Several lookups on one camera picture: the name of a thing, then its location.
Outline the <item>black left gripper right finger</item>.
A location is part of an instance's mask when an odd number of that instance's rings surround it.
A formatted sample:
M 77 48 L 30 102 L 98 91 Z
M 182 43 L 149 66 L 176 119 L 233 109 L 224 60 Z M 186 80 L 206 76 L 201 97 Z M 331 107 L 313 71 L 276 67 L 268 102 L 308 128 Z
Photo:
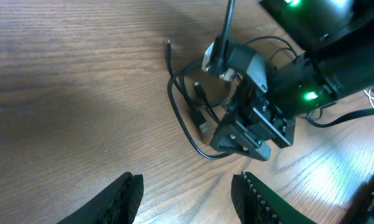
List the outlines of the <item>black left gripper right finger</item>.
M 233 176 L 231 200 L 243 224 L 315 224 L 251 172 Z

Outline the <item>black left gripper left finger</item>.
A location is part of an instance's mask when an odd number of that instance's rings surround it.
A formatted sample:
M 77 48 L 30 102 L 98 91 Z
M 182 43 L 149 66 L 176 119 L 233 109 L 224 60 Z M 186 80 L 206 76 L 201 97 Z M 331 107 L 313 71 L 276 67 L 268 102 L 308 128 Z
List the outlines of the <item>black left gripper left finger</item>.
M 60 224 L 132 224 L 144 195 L 141 174 L 125 172 Z

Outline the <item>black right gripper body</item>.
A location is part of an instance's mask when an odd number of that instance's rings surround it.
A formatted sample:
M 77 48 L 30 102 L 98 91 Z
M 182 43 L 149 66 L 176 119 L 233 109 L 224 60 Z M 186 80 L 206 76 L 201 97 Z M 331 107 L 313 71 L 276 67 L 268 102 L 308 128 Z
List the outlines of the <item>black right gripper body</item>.
M 248 77 L 242 78 L 227 102 L 226 113 L 209 145 L 218 152 L 267 161 L 271 140 L 280 148 L 292 146 L 296 120 L 286 118 Z

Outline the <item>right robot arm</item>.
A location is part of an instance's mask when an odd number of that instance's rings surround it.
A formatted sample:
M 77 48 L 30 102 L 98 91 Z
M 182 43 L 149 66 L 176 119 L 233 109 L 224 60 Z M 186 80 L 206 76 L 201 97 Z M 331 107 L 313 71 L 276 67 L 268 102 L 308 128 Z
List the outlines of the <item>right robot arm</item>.
M 215 130 L 218 152 L 267 161 L 267 141 L 293 144 L 297 116 L 374 85 L 374 1 L 261 1 L 303 53 L 276 68 L 229 36 L 233 1 L 202 70 L 230 82 L 242 76 Z

